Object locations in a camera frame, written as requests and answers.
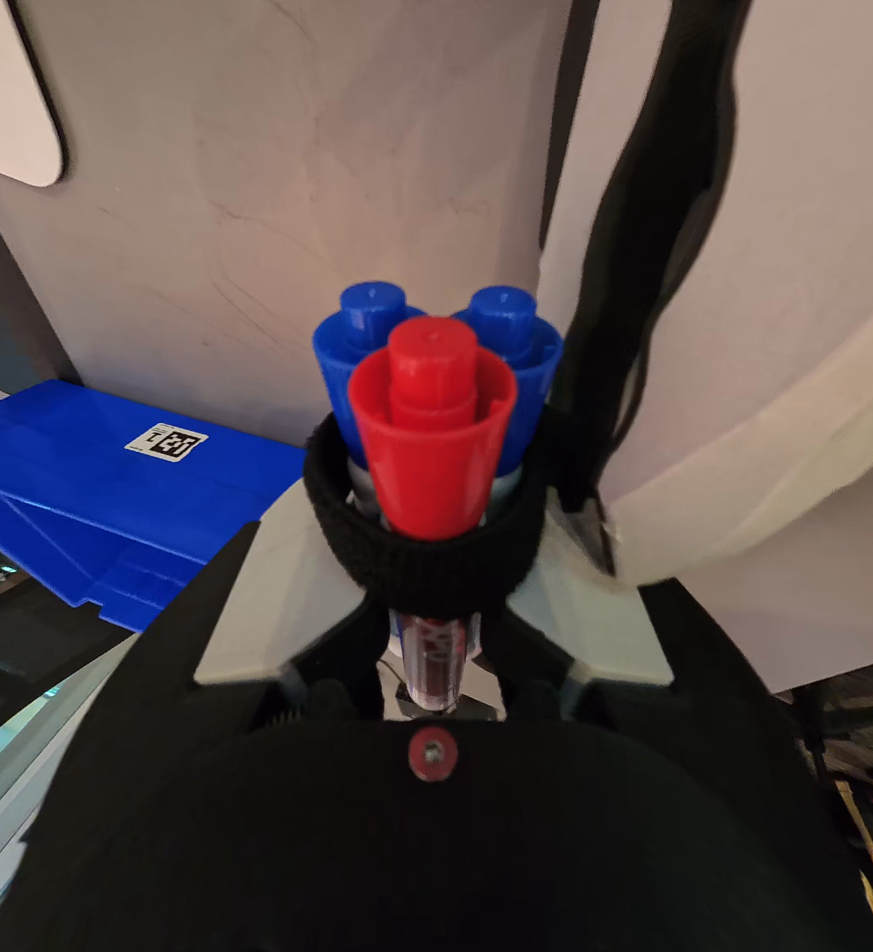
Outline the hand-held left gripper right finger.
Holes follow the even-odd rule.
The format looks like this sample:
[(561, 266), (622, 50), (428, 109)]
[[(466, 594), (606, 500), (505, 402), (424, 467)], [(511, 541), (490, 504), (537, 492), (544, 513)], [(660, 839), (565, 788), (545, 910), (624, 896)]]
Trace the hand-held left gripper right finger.
[(553, 492), (534, 564), (506, 604), (567, 656), (562, 706), (576, 706), (592, 682), (667, 688), (674, 681), (638, 591), (597, 568)]

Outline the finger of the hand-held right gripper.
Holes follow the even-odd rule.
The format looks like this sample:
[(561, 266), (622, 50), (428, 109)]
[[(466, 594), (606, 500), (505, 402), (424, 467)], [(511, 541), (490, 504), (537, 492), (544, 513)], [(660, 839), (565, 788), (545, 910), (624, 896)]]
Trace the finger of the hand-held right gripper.
[(704, 350), (664, 313), (705, 247), (704, 2), (573, 3), (543, 211), (562, 492), (701, 493)]
[(605, 565), (730, 557), (873, 469), (873, 2), (600, 2), (632, 120), (584, 257)]

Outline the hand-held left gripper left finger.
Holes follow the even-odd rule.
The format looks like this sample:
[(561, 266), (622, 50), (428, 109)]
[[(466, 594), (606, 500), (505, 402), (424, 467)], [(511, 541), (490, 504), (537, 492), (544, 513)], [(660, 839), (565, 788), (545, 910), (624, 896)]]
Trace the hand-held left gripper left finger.
[(295, 658), (363, 599), (328, 545), (303, 481), (294, 482), (257, 525), (193, 678), (202, 686), (274, 683), (302, 704), (308, 689)]

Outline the blue marker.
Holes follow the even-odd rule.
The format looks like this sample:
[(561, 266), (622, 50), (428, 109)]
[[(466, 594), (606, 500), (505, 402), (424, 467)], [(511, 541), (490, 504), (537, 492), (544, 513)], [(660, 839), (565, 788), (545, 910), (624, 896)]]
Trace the blue marker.
[(399, 286), (383, 281), (349, 286), (339, 297), (339, 309), (325, 318), (312, 336), (312, 349), (340, 435), (347, 447), (346, 469), (355, 505), (365, 517), (378, 521), (381, 511), (352, 410), (348, 387), (358, 364), (384, 348), (391, 331), (425, 311), (407, 303)]
[(528, 446), (545, 406), (563, 349), (560, 333), (538, 316), (537, 300), (522, 289), (493, 286), (476, 292), (454, 314), (471, 327), (481, 347), (514, 372), (517, 396), (507, 427), (486, 520), (496, 517), (517, 486)]

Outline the large blue storage bin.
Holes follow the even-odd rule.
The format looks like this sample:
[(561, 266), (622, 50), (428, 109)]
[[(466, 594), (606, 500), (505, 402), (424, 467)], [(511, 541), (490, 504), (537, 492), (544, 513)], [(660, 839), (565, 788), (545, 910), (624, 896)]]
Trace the large blue storage bin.
[(0, 399), (0, 552), (143, 632), (297, 482), (304, 450), (47, 381)]

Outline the pale rounded table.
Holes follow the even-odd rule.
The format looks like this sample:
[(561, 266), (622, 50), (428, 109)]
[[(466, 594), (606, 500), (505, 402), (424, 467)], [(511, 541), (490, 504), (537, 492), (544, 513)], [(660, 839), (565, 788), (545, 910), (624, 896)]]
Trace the pale rounded table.
[(0, 1), (0, 175), (37, 188), (65, 171), (62, 136), (14, 6)]

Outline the red marker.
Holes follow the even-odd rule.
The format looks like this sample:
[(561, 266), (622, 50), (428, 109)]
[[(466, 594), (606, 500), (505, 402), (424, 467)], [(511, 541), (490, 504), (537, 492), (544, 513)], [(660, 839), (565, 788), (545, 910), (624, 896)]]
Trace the red marker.
[(436, 543), (479, 526), (517, 392), (510, 366), (445, 316), (405, 320), (357, 365), (348, 399), (388, 530)]

